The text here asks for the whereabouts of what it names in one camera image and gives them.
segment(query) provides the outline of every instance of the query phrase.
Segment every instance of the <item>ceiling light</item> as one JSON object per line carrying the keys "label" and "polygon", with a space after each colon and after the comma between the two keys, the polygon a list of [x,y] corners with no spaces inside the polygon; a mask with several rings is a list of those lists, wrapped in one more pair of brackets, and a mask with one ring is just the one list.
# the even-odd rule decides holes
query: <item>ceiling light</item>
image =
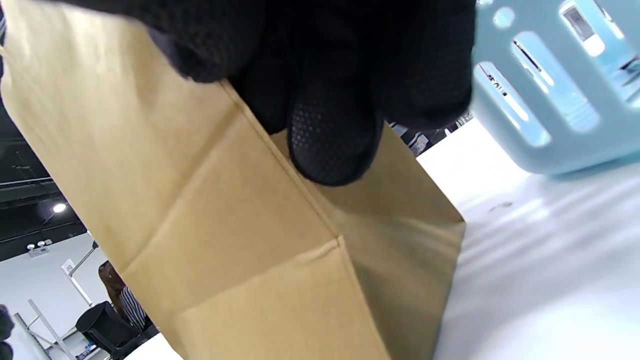
{"label": "ceiling light", "polygon": [[56,204],[53,207],[53,212],[54,213],[61,213],[62,211],[65,211],[67,209],[67,205],[66,204]]}

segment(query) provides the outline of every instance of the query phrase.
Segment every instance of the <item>white tabletop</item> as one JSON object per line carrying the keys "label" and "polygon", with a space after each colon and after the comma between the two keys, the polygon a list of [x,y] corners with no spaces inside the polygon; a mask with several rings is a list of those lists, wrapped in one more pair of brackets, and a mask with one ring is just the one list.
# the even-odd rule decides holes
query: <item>white tabletop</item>
{"label": "white tabletop", "polygon": [[162,334],[150,338],[134,350],[126,360],[182,360]]}
{"label": "white tabletop", "polygon": [[419,161],[468,222],[435,360],[640,359],[640,163],[532,175],[476,120]]}

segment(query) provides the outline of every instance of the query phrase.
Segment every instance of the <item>brown paper bag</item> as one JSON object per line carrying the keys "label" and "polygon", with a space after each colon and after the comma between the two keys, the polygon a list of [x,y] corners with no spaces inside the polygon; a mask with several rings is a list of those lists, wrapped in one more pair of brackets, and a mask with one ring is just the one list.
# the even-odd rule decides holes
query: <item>brown paper bag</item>
{"label": "brown paper bag", "polygon": [[3,6],[9,114],[184,359],[431,357],[464,224],[390,131],[362,180],[318,187],[137,23]]}

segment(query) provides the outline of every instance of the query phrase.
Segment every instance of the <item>light blue plastic basket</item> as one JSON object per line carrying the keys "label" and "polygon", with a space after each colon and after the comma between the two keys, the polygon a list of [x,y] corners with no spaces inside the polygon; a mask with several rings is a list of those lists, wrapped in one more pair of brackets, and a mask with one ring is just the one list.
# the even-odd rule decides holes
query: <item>light blue plastic basket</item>
{"label": "light blue plastic basket", "polygon": [[640,151],[640,0],[478,0],[472,113],[524,170]]}

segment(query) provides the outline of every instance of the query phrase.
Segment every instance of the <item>gloved hand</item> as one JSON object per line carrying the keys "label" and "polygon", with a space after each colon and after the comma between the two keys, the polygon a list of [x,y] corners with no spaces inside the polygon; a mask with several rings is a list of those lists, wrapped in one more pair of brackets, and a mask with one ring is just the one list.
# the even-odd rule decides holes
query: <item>gloved hand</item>
{"label": "gloved hand", "polygon": [[11,336],[13,330],[13,321],[11,320],[11,314],[4,305],[0,305],[0,360],[13,359],[13,349],[4,341]]}
{"label": "gloved hand", "polygon": [[383,119],[429,131],[470,102],[476,0],[63,1],[142,21],[185,77],[230,78],[328,186],[369,168]]}

